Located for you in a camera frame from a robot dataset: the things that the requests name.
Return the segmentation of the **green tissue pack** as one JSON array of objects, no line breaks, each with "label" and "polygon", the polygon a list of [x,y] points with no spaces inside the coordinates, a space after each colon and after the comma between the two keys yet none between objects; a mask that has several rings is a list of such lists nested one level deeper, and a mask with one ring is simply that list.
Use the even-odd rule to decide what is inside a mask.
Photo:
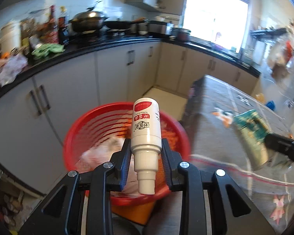
[{"label": "green tissue pack", "polygon": [[252,169],[261,169],[273,155],[264,143],[264,138],[270,133],[268,125],[255,109],[234,116],[233,124]]}]

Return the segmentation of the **white spray bottle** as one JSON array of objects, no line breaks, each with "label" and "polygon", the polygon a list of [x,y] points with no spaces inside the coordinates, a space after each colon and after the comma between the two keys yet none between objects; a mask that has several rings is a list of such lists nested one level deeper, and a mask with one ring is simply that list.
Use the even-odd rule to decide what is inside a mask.
[{"label": "white spray bottle", "polygon": [[159,105],[154,99],[140,98],[133,105],[131,132],[131,152],[140,194],[155,194],[155,178],[161,150]]}]

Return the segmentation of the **knotted clear plastic bag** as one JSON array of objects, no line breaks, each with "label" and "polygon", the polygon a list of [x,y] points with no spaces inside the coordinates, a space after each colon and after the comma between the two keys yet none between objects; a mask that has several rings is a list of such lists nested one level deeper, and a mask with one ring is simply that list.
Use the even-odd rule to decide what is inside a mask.
[{"label": "knotted clear plastic bag", "polygon": [[93,146],[83,152],[76,163],[79,173],[94,170],[97,166],[108,162],[111,156],[122,149],[125,139],[122,137],[110,137],[98,146]]}]

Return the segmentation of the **grey patterned tablecloth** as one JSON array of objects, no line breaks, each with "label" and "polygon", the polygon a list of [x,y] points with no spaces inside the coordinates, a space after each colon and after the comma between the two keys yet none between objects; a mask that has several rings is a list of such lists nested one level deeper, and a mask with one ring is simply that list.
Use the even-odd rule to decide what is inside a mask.
[{"label": "grey patterned tablecloth", "polygon": [[266,149],[263,160],[257,160],[234,117],[255,110],[269,131],[287,137],[290,131],[283,120],[251,96],[211,76],[195,80],[186,92],[182,124],[191,144],[191,162],[201,170],[223,169],[276,234],[294,234],[294,162]]}]

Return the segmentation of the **orange stool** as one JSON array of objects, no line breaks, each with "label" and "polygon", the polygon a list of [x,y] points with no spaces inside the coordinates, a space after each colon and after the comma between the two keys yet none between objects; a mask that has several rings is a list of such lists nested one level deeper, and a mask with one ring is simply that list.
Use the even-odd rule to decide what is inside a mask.
[{"label": "orange stool", "polygon": [[112,213],[140,225],[146,225],[156,202],[137,206],[112,206]]}]

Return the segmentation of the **red plastic basket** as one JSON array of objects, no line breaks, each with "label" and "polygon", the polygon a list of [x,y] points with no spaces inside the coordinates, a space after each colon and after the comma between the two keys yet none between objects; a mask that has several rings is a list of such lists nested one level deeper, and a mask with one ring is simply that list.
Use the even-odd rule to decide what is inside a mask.
[{"label": "red plastic basket", "polygon": [[[115,102],[96,107],[76,120],[64,141],[63,160],[66,169],[82,173],[77,162],[83,152],[105,142],[112,136],[129,136],[132,113],[132,102]],[[160,121],[162,136],[168,140],[170,148],[179,152],[183,160],[188,160],[191,147],[185,129],[175,118],[163,111],[160,112]],[[160,163],[154,195],[130,197],[112,194],[110,199],[115,206],[136,206],[161,200],[170,193]]]}]

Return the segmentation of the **dark cooking pot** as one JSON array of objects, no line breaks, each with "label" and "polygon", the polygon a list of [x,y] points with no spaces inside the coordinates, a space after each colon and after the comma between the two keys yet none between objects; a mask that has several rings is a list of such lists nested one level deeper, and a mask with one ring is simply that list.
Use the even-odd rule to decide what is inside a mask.
[{"label": "dark cooking pot", "polygon": [[178,41],[189,42],[191,31],[184,28],[173,28],[171,35],[175,36]]}]

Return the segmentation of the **green cloth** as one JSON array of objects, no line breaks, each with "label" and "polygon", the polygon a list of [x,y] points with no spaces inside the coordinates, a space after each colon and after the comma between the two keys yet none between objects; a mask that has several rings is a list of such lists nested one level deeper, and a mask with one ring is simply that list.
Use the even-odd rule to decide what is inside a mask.
[{"label": "green cloth", "polygon": [[32,51],[32,56],[35,60],[43,59],[50,54],[59,54],[64,52],[64,45],[57,43],[45,43],[42,44],[39,48]]}]

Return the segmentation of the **silver rice cooker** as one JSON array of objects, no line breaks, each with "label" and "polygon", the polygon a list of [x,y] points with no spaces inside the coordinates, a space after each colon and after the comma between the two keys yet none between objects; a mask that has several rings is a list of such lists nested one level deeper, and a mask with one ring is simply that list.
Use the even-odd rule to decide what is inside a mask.
[{"label": "silver rice cooker", "polygon": [[164,21],[149,21],[148,34],[150,35],[170,35],[173,24]]}]

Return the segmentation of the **soy sauce bottle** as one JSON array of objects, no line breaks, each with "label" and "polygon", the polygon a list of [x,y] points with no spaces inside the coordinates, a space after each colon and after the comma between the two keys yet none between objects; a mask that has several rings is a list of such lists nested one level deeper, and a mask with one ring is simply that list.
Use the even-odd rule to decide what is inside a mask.
[{"label": "soy sauce bottle", "polygon": [[59,44],[67,45],[69,41],[68,36],[68,14],[64,6],[60,7],[60,15],[58,18],[58,38]]}]

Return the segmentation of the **lidded steel wok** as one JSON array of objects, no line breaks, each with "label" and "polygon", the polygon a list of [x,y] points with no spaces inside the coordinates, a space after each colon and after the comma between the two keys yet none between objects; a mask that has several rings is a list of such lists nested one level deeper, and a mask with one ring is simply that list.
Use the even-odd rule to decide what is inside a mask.
[{"label": "lidded steel wok", "polygon": [[76,14],[69,23],[76,33],[100,30],[104,21],[108,18],[104,12],[95,11],[96,6],[102,1],[96,1],[92,7],[88,7],[85,12]]}]

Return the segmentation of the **black frying pan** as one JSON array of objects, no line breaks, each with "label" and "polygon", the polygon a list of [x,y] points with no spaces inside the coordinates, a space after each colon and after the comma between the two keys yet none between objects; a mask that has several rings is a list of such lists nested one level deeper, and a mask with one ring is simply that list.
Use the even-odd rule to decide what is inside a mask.
[{"label": "black frying pan", "polygon": [[126,30],[131,27],[133,24],[139,23],[146,23],[148,20],[146,18],[139,18],[134,21],[123,21],[123,20],[116,20],[116,21],[104,21],[104,26],[109,29],[116,29],[116,30]]}]

